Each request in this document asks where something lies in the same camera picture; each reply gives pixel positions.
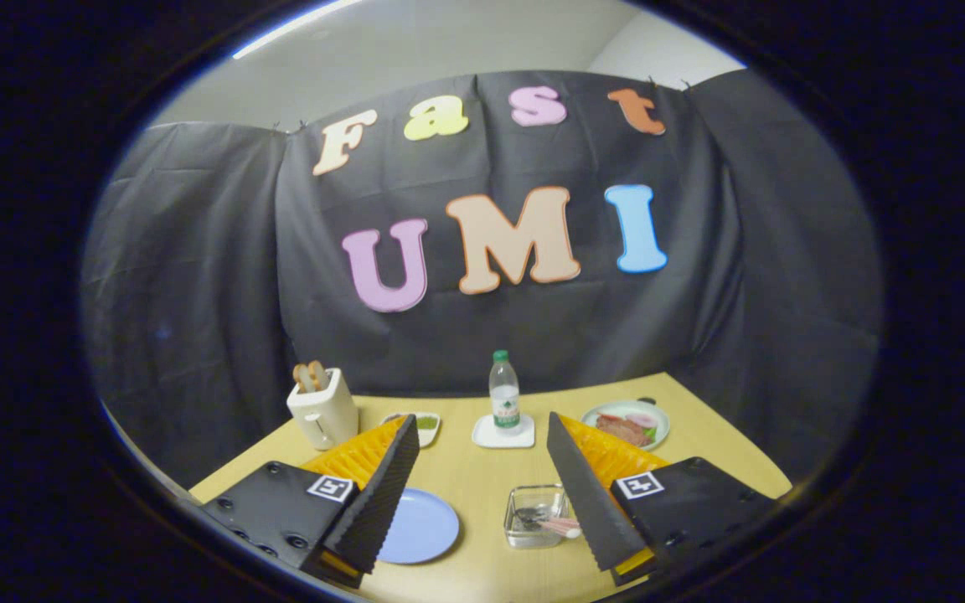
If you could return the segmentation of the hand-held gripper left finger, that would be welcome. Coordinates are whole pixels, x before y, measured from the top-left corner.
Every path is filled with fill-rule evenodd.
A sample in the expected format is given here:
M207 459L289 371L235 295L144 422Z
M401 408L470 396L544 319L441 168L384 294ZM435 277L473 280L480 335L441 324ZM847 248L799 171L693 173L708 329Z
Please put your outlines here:
M245 544L342 586L371 574L419 455L402 415L302 466L268 461L203 510Z

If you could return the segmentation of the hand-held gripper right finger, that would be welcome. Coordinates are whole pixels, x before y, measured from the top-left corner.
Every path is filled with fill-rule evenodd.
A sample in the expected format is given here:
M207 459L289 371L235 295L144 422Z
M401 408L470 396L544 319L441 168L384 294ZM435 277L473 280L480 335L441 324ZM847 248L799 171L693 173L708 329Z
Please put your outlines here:
M547 450L595 564L619 586L701 571L777 505L702 457L667 463L565 415L548 422Z

